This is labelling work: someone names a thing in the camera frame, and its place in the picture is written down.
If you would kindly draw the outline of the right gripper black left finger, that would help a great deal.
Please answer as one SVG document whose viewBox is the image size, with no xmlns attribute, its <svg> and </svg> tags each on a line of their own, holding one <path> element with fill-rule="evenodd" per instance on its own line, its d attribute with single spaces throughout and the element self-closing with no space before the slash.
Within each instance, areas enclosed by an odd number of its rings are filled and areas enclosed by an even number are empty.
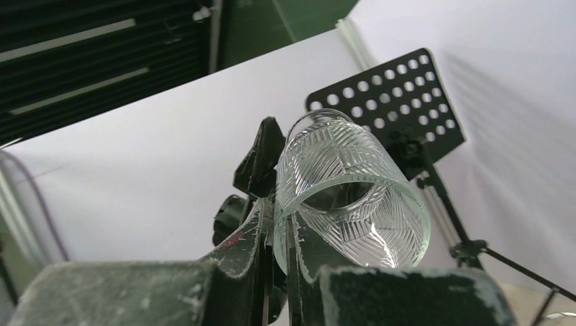
<svg viewBox="0 0 576 326">
<path fill-rule="evenodd" d="M 67 262 L 48 266 L 22 295 L 11 325 L 267 325 L 273 205 L 195 261 Z"/>
</svg>

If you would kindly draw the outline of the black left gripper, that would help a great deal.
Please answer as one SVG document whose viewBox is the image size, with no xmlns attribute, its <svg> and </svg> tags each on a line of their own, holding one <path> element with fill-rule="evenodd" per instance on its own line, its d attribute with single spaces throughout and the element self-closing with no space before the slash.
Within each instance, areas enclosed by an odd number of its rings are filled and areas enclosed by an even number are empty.
<svg viewBox="0 0 576 326">
<path fill-rule="evenodd" d="M 264 118 L 255 140 L 233 174 L 232 186 L 245 194 L 228 196 L 213 222 L 214 245 L 220 245 L 245 222 L 255 201 L 271 195 L 276 187 L 276 165 L 285 137 L 274 117 Z"/>
</svg>

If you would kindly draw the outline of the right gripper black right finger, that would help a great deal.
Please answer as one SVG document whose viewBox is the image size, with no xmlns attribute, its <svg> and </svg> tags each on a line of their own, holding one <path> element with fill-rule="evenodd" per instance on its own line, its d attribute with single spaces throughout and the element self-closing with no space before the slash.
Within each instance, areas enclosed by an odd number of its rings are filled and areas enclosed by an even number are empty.
<svg viewBox="0 0 576 326">
<path fill-rule="evenodd" d="M 346 265 L 319 247 L 310 274 L 299 225 L 286 226 L 291 325 L 515 325 L 501 288 L 474 268 Z"/>
</svg>

